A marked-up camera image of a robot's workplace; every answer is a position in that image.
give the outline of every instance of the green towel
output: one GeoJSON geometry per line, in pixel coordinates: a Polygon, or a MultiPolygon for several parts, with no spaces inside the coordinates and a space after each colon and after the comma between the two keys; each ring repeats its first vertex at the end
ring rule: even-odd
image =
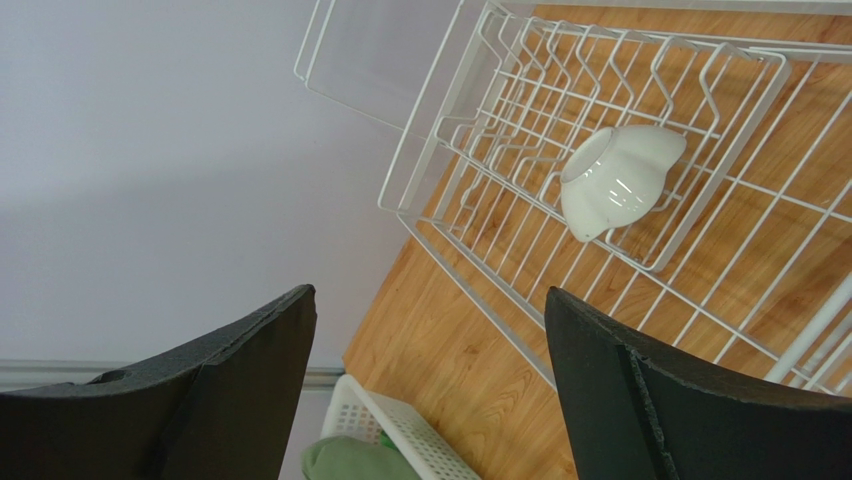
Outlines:
{"type": "Polygon", "coordinates": [[[351,437],[329,437],[302,452],[306,480],[419,480],[401,453],[351,437]]]}

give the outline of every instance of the ceramic bowl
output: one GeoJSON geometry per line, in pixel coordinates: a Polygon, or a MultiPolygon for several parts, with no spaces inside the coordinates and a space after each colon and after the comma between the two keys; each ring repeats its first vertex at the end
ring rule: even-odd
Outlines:
{"type": "Polygon", "coordinates": [[[629,225],[648,213],[666,174],[686,150],[686,139],[651,125],[595,132],[562,169],[562,214],[577,240],[629,225]]]}

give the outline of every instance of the wire dish drying rack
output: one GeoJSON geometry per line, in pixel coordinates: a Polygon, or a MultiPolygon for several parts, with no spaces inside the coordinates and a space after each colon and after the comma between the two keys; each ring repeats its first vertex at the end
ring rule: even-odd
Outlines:
{"type": "Polygon", "coordinates": [[[556,285],[713,363],[852,396],[852,83],[822,82],[852,48],[577,25],[492,2],[472,33],[457,20],[379,205],[545,380],[524,320],[498,315],[458,253],[541,328],[556,285]],[[445,51],[465,37],[460,56],[445,51]],[[442,64],[458,67],[432,108],[442,64]],[[425,139],[412,131],[424,122],[425,139]],[[559,173],[592,133],[631,124],[682,134],[686,153],[651,213],[580,243],[559,173]]]}

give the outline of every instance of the plastic crate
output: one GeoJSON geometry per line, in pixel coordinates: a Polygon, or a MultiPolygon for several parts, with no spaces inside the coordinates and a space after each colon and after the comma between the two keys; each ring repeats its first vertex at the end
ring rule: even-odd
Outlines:
{"type": "Polygon", "coordinates": [[[438,432],[411,405],[368,392],[351,375],[334,387],[322,427],[322,437],[346,435],[378,444],[379,433],[396,444],[423,479],[479,479],[438,432]]]}

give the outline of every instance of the bowl rim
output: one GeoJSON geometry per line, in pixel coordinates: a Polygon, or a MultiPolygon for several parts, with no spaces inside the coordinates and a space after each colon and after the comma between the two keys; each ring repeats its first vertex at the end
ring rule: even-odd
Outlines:
{"type": "Polygon", "coordinates": [[[600,130],[596,131],[595,133],[593,133],[591,137],[587,138],[582,144],[580,144],[580,146],[577,147],[576,150],[574,150],[574,153],[571,154],[570,157],[568,157],[568,161],[565,163],[565,166],[562,167],[562,172],[559,175],[559,182],[562,185],[567,185],[569,183],[576,182],[576,181],[584,178],[585,176],[587,176],[587,175],[584,175],[584,174],[586,172],[588,172],[589,169],[591,169],[592,165],[597,163],[598,160],[600,160],[602,157],[604,157],[607,154],[607,152],[612,148],[612,145],[615,143],[615,138],[617,136],[618,136],[618,129],[616,129],[615,127],[604,127],[604,128],[601,128],[600,130]],[[586,150],[591,150],[595,147],[598,147],[597,142],[600,142],[601,137],[604,137],[605,135],[606,135],[607,138],[606,138],[606,145],[604,145],[604,148],[594,157],[584,159],[585,167],[583,168],[583,170],[580,171],[579,173],[577,173],[571,179],[566,180],[565,177],[566,177],[566,172],[568,171],[568,169],[570,167],[574,166],[574,164],[580,163],[580,157],[583,154],[586,153],[586,150]]]}

